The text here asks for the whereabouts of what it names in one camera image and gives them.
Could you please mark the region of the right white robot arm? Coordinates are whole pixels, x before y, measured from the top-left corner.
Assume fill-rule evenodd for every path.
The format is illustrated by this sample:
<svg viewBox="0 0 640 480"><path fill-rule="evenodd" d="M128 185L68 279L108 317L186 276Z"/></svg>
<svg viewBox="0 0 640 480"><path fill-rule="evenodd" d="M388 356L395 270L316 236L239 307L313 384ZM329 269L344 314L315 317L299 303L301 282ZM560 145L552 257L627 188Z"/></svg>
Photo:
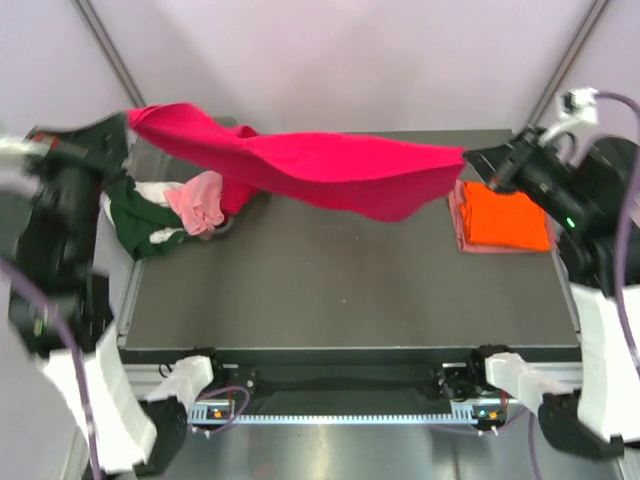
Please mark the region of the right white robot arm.
<svg viewBox="0 0 640 480"><path fill-rule="evenodd" d="M467 358L467 384L487 396L502 390L538 420L555 449L591 460L639 446L639 228L616 260L624 197L639 165L636 142L597 138L575 166L541 128L510 142L468 150L464 160L498 194L523 193L562 229L557 248L579 321L582 385L543 374L506 345L482 345Z"/></svg>

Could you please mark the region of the magenta t shirt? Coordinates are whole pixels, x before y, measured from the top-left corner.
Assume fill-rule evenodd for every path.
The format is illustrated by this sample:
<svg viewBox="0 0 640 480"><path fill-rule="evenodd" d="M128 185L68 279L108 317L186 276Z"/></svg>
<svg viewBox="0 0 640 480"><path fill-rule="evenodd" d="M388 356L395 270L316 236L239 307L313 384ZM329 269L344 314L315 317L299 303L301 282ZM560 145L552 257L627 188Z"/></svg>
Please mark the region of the magenta t shirt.
<svg viewBox="0 0 640 480"><path fill-rule="evenodd" d="M226 180L380 222L446 196L465 166L461 147L331 132L262 135L223 127L189 103L131 109L127 117L155 147Z"/></svg>

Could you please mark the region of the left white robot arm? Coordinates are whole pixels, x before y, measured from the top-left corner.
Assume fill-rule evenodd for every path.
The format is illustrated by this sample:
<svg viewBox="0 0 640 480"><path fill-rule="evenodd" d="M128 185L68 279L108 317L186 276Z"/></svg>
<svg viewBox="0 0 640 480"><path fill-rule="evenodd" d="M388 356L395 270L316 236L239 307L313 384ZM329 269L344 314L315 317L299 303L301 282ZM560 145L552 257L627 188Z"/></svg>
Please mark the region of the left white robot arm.
<svg viewBox="0 0 640 480"><path fill-rule="evenodd" d="M39 182L33 194L1 191L8 319L72 412L89 448L90 479L162 475L185 441L198 395L216 396L227 382L208 349L179 359L143 398L129 382L109 280L93 269L101 195L123 176L127 128L126 115L116 113L1 141L2 154Z"/></svg>

